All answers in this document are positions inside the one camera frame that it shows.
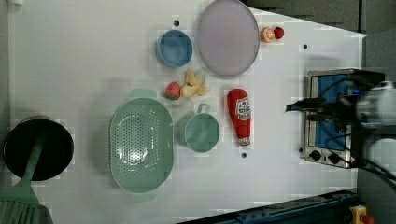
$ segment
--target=ketchup bottle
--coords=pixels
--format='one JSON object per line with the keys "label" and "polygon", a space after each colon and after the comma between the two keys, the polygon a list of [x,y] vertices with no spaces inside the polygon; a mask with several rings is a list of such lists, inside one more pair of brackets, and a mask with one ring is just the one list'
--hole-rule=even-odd
{"label": "ketchup bottle", "polygon": [[227,95],[227,104],[239,144],[244,149],[248,149],[250,145],[251,110],[247,92],[241,89],[231,90]]}

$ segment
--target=pot handle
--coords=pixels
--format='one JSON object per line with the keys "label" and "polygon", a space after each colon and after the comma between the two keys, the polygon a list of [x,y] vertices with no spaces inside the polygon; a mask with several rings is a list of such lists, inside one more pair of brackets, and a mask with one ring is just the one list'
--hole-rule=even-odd
{"label": "pot handle", "polygon": [[207,105],[207,104],[200,104],[199,106],[198,106],[198,114],[199,113],[203,113],[202,112],[202,107],[204,107],[205,106],[205,112],[204,113],[209,113],[209,109],[210,109],[210,105]]}

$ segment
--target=blue bowl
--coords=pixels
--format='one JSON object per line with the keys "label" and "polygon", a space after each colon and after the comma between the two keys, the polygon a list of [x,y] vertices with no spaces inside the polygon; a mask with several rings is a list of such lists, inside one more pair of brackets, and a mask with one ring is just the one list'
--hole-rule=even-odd
{"label": "blue bowl", "polygon": [[192,57],[192,43],[189,37],[179,30],[166,32],[157,40],[157,58],[172,67],[186,65]]}

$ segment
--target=green spatula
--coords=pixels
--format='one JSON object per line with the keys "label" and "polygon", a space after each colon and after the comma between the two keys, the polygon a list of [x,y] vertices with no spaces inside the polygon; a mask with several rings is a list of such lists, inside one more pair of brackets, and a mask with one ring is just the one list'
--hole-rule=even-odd
{"label": "green spatula", "polygon": [[33,192],[31,181],[35,173],[35,166],[40,158],[44,141],[45,135],[40,134],[33,146],[22,180],[17,185],[5,189],[0,193],[1,224],[38,224],[40,204]]}

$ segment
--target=white countertop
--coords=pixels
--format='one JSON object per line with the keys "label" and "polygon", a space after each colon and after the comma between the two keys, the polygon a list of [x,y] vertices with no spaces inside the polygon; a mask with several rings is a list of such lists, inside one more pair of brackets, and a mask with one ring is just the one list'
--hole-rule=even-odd
{"label": "white countertop", "polygon": [[[67,170],[34,183],[54,223],[175,223],[356,188],[357,170],[299,158],[300,115],[284,113],[284,105],[303,96],[309,70],[361,68],[363,35],[252,9],[259,28],[279,25],[286,34],[280,43],[261,44],[256,62],[242,76],[214,76],[196,45],[183,68],[160,64],[156,39],[179,19],[179,29],[194,40],[210,2],[25,0],[22,7],[10,7],[11,128],[47,115],[75,140]],[[206,70],[210,93],[175,103],[159,100],[174,122],[200,103],[211,104],[222,135],[206,154],[175,143],[170,177],[152,200],[137,202],[110,173],[109,121],[133,88],[161,94],[169,82],[182,82],[187,68]],[[224,103],[233,88],[247,89],[252,104],[252,149],[245,159]]]}

